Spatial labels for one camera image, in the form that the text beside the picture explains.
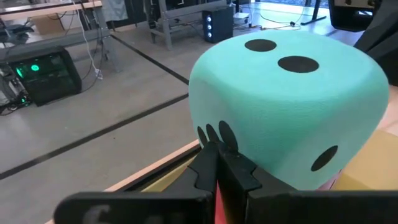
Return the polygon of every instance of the metal table frame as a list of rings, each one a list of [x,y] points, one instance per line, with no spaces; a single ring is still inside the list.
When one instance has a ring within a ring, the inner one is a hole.
[[[173,26],[173,23],[175,24],[174,20],[183,18],[181,20],[184,21],[184,23],[192,22],[194,20],[198,20],[197,18],[192,19],[195,18],[195,16],[193,16],[194,14],[223,6],[227,6],[226,0],[206,2],[202,4],[197,4],[195,6],[187,6],[187,7],[182,7],[180,9],[173,9],[168,11],[166,7],[166,0],[159,0],[160,16],[161,16],[160,20],[162,21],[162,28],[161,29],[154,28],[150,30],[150,35],[152,37],[153,43],[155,43],[155,38],[157,35],[162,36],[165,38],[167,49],[172,50],[173,47],[172,47],[171,34],[173,32],[183,29],[182,26]]]

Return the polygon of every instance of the equipment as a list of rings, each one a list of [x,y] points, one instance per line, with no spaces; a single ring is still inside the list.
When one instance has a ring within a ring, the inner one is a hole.
[[[81,91],[80,76],[63,47],[9,57],[7,63],[37,106]]]
[[[217,43],[233,37],[234,8],[222,7],[202,12],[203,33],[205,41]]]

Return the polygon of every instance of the computer tower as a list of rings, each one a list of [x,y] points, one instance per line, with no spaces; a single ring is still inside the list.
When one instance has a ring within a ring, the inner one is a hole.
[[[221,7],[202,12],[205,41],[217,43],[233,36],[234,7]]]
[[[37,106],[81,92],[81,78],[63,47],[16,55],[7,63]]]

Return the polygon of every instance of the desk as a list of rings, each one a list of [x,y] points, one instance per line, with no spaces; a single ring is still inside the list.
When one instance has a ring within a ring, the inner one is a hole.
[[[87,41],[97,40],[98,34],[102,34],[101,41],[104,47],[104,54],[108,59],[110,59],[110,61],[112,61],[115,70],[117,72],[120,71],[119,63],[116,58],[114,47],[112,46],[111,42],[112,41],[111,34],[106,26],[105,18],[101,10],[102,2],[99,0],[94,0],[92,2],[83,3],[83,5],[85,9],[94,10],[96,18],[98,20],[99,29],[101,29],[101,32],[98,32],[96,29],[85,31],[85,36],[87,38]],[[79,9],[83,9],[81,4],[73,5],[73,3],[71,2],[63,4],[44,3],[44,4],[36,4],[30,6],[0,9],[0,18],[3,21],[10,21],[13,19],[22,19],[34,16],[46,16],[48,14],[74,11]],[[40,40],[33,43],[16,45],[13,46],[12,48],[0,49],[0,59],[3,60],[6,59],[6,57],[8,56],[25,54],[47,47],[55,47],[55,46],[69,47],[82,43],[85,43],[85,40],[81,33],[70,34],[48,40]]]

